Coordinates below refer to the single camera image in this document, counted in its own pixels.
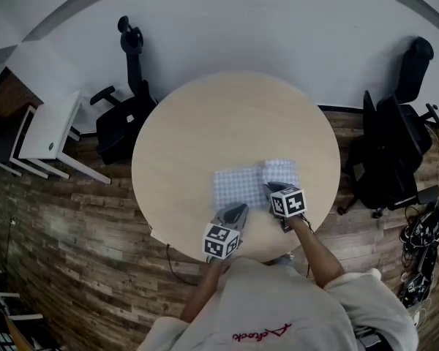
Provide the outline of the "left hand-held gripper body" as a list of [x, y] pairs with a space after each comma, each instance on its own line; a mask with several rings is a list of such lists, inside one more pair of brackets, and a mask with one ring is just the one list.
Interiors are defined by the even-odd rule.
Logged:
[[216, 224], [207, 224], [203, 234], [203, 253], [208, 257], [228, 259], [239, 247], [241, 233]]

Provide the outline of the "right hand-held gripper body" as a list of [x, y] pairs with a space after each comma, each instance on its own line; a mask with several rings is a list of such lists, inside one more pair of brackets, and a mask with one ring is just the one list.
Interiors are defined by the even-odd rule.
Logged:
[[286, 219], [304, 213], [307, 210], [304, 191], [298, 188], [287, 188], [270, 195], [271, 211], [279, 220], [284, 233], [291, 231]]

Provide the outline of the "blue checkered cloth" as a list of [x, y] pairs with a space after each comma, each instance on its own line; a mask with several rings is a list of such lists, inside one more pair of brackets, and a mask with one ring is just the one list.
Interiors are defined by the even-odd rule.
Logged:
[[264, 208], [269, 204], [264, 189], [268, 182], [283, 182], [300, 187], [296, 161], [268, 159], [253, 166], [215, 172], [214, 209], [219, 211], [231, 203], [245, 203], [250, 208]]

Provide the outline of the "person's left forearm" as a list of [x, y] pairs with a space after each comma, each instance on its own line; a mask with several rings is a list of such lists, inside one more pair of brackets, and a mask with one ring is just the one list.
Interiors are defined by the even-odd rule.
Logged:
[[221, 275], [226, 272], [230, 263], [226, 260], [213, 259], [208, 264], [203, 278], [195, 288], [192, 297], [187, 301], [180, 320], [191, 323], [202, 312], [205, 305], [217, 291]]

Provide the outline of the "person's right forearm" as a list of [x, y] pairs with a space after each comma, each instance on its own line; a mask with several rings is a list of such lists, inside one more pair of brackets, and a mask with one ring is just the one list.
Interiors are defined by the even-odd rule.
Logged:
[[287, 219], [287, 224], [301, 243], [317, 286], [324, 288], [329, 282], [345, 273], [339, 260], [318, 240], [302, 218], [292, 216]]

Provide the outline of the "white power strip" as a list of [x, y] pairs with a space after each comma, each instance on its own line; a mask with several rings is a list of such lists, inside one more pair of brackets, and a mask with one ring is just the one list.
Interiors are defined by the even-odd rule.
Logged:
[[150, 227], [150, 236], [164, 245], [169, 243], [152, 227]]

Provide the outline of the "person's cream shirt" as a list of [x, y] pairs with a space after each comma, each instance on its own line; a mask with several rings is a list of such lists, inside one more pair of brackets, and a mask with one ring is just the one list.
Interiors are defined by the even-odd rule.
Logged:
[[192, 322], [157, 319], [138, 351], [364, 351], [364, 333], [416, 351], [407, 309], [375, 270], [318, 287], [289, 265], [235, 260]]

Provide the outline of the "black mesh office chair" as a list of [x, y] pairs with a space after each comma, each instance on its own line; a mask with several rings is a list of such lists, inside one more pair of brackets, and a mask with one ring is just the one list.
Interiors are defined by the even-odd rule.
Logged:
[[364, 92], [363, 125], [364, 134], [351, 142], [341, 169], [350, 177], [353, 199], [346, 207], [340, 206], [337, 213], [346, 214], [361, 201], [378, 219], [384, 209], [393, 211], [414, 204], [419, 196], [414, 175], [402, 169], [381, 138], [378, 115], [368, 91]]
[[410, 104], [417, 99], [433, 58], [431, 44], [422, 37], [414, 39], [402, 56], [397, 87], [377, 103], [380, 139], [388, 160], [383, 192], [392, 211], [419, 201], [414, 173], [432, 146], [425, 122], [439, 118], [432, 105], [420, 116]]

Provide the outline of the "dark tables with white legs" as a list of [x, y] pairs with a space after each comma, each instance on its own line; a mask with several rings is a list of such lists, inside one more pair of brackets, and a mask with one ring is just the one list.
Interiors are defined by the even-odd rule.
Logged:
[[9, 317], [18, 330], [33, 345], [35, 351], [50, 351], [37, 338], [43, 315], [31, 313], [23, 305], [20, 293], [9, 291], [4, 286], [4, 272], [0, 269], [0, 347], [4, 351], [17, 351], [7, 327], [5, 317]]

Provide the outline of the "wooden board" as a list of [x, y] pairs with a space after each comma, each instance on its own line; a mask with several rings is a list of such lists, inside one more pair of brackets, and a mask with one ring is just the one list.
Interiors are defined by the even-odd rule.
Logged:
[[18, 330], [16, 325], [9, 317], [5, 317], [7, 327], [10, 331], [12, 340], [17, 348], [17, 351], [35, 351], [33, 345], [26, 339], [26, 337]]

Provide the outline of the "white frame dark top desk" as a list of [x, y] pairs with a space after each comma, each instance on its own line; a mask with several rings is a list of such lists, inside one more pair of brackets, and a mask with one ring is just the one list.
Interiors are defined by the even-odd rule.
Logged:
[[27, 104], [8, 116], [0, 116], [0, 168], [15, 177], [21, 177], [22, 173], [12, 166], [14, 150], [27, 115], [33, 108], [31, 104]]

